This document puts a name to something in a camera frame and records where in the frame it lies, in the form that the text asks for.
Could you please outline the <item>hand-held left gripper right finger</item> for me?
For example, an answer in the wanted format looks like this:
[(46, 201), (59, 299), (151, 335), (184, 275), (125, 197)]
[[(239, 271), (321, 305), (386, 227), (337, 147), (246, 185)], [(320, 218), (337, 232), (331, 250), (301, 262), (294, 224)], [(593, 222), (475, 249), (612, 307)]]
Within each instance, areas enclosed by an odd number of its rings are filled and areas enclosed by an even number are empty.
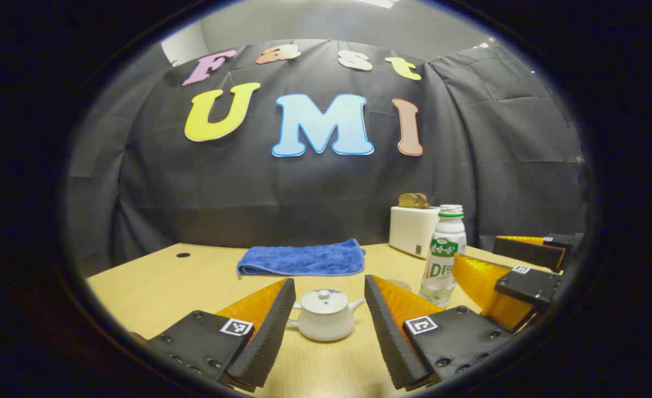
[(395, 305), (413, 293), (375, 275), (364, 277), (382, 358), (397, 390), (462, 391), (476, 370), (513, 339), (512, 333), (466, 306), (395, 318)]

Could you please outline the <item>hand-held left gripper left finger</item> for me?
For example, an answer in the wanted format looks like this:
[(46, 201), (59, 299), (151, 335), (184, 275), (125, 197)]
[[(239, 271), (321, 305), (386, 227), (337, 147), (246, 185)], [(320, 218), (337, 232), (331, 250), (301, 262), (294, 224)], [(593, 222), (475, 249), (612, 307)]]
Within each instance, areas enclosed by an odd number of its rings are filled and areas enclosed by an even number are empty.
[(283, 278), (215, 314), (194, 310), (146, 346), (174, 369), (254, 391), (275, 363), (295, 298), (293, 278)]

